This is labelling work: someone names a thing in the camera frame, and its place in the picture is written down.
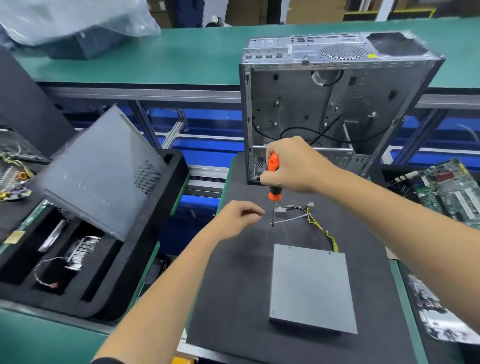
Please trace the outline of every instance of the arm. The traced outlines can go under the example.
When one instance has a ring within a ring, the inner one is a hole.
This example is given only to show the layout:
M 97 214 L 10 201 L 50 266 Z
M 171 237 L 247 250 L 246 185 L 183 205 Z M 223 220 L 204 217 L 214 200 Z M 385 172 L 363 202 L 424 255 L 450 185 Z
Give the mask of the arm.
M 107 338 L 95 359 L 170 364 L 216 245 L 260 221 L 251 202 L 232 201 L 190 242 Z
M 341 170 L 300 137 L 268 145 L 280 169 L 262 184 L 324 194 L 353 212 L 473 329 L 480 330 L 480 231 Z

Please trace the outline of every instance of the hand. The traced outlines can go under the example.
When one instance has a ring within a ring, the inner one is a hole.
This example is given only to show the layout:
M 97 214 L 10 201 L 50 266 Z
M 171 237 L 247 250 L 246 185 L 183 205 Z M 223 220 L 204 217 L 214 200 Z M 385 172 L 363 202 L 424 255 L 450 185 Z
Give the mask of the hand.
M 260 221 L 265 211 L 253 202 L 231 201 L 205 226 L 212 238 L 221 241 L 239 235 L 247 226 Z
M 267 186 L 285 187 L 297 192 L 324 193 L 326 184 L 334 180 L 332 174 L 341 171 L 299 136 L 270 143 L 267 147 L 267 161 L 274 152 L 280 160 L 280 168 L 276 172 L 262 173 L 260 181 Z

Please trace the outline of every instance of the plastic bag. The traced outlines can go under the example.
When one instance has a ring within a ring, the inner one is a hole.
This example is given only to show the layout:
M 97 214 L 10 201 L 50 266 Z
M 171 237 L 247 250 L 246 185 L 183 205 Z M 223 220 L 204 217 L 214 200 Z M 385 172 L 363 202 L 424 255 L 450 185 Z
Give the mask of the plastic bag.
M 0 24 L 12 40 L 25 46 L 94 26 L 134 37 L 160 34 L 146 0 L 0 0 Z

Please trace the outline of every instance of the forearm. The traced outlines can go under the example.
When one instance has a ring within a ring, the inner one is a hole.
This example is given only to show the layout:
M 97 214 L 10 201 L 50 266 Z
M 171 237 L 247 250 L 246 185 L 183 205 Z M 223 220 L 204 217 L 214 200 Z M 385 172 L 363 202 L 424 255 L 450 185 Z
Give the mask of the forearm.
M 447 307 L 480 329 L 480 231 L 346 171 L 322 192 L 352 211 Z
M 201 231 L 119 323 L 95 358 L 170 364 L 218 241 Z

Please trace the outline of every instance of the green circuit board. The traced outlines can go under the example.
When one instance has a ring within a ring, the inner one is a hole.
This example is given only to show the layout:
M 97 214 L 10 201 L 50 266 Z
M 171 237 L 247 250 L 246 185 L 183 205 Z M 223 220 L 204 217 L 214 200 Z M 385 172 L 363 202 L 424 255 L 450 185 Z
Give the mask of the green circuit board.
M 425 207 L 480 230 L 480 187 L 458 159 L 410 178 Z

